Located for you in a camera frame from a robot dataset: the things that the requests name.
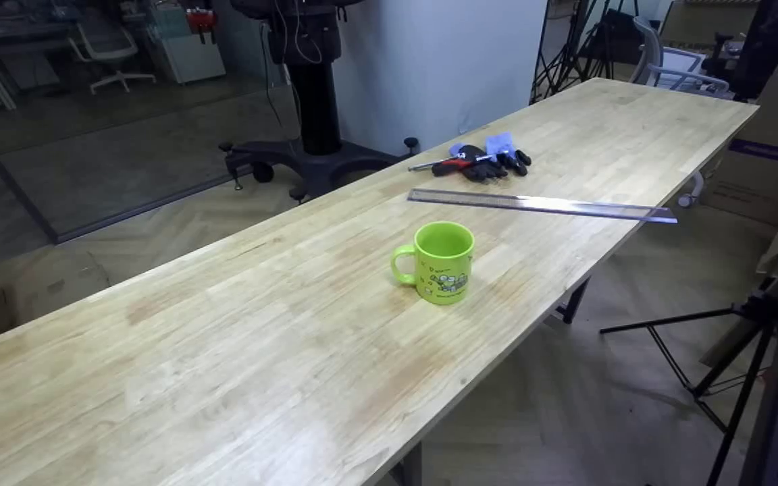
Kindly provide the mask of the green plastic mug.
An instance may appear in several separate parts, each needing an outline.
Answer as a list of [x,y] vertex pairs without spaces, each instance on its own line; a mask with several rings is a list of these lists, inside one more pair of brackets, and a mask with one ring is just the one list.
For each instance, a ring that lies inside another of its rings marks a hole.
[[474,279],[477,236],[459,222],[431,222],[413,241],[390,257],[390,272],[432,306],[454,306],[467,296]]

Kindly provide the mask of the long metal ruler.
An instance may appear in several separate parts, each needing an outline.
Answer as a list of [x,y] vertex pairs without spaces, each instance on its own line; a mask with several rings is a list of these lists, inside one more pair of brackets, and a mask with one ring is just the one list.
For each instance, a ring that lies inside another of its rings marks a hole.
[[409,199],[440,202],[440,205],[474,205],[474,207],[679,223],[679,217],[670,207],[659,207],[659,205],[587,202],[587,199],[562,199],[562,196],[485,194],[485,191],[451,191],[451,188],[411,188]]

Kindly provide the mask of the white office chair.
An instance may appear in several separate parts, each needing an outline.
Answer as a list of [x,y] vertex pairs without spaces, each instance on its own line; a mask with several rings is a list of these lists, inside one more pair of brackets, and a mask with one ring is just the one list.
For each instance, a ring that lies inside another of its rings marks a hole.
[[124,68],[124,61],[139,56],[142,48],[131,30],[101,9],[88,9],[85,17],[77,22],[70,48],[85,65],[109,68],[109,75],[89,84],[89,95],[97,95],[104,87],[111,84],[120,84],[121,92],[131,92],[132,80],[157,80],[155,74]]

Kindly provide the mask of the black tripod stand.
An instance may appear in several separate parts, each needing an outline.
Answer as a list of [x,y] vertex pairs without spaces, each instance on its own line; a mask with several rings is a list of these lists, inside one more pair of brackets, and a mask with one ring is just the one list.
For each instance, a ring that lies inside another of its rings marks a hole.
[[[663,338],[663,326],[677,326],[677,325],[690,325],[690,322],[709,322],[709,318],[723,318],[723,317],[735,317],[735,329],[732,335],[713,352],[713,361],[709,373],[701,380],[693,380],[686,371],[679,365],[677,353]],[[679,379],[679,384],[693,394],[694,406],[713,422],[713,427],[723,433],[723,442],[716,452],[716,460],[710,464],[710,473],[705,477],[705,486],[718,486],[725,464],[731,460],[732,442],[739,438],[741,422],[750,408],[750,396],[755,391],[755,384],[760,379],[762,361],[767,356],[770,340],[778,329],[778,296],[770,294],[752,294],[741,306],[731,307],[713,307],[713,310],[697,310],[697,314],[679,314],[669,318],[648,318],[648,322],[636,322],[636,325],[620,325],[620,326],[605,326],[605,335],[620,335],[620,333],[636,333],[647,329],[659,353],[664,356],[669,368]],[[745,352],[752,349],[752,361],[750,371],[741,380],[739,400],[731,410],[727,418],[723,418],[710,406],[710,394],[725,388],[725,373],[727,368]]]

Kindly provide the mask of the red handled pliers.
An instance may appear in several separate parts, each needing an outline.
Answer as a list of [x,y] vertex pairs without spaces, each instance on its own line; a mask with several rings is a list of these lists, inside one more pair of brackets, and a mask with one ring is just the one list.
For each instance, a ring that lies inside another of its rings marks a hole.
[[444,161],[427,161],[427,164],[417,164],[417,168],[409,168],[409,169],[411,172],[431,169],[432,176],[450,176],[450,172],[463,172],[466,168],[471,168],[471,159],[450,157]]

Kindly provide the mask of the black wheeled pedestal stand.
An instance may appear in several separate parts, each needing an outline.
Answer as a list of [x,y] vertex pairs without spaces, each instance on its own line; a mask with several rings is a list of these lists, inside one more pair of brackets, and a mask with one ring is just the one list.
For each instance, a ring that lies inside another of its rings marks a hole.
[[300,136],[289,140],[221,142],[235,187],[251,172],[261,184],[288,164],[300,176],[294,199],[332,191],[348,176],[385,169],[397,161],[340,138],[332,61],[340,56],[338,22],[361,0],[230,0],[248,20],[267,25],[267,52],[289,74]]

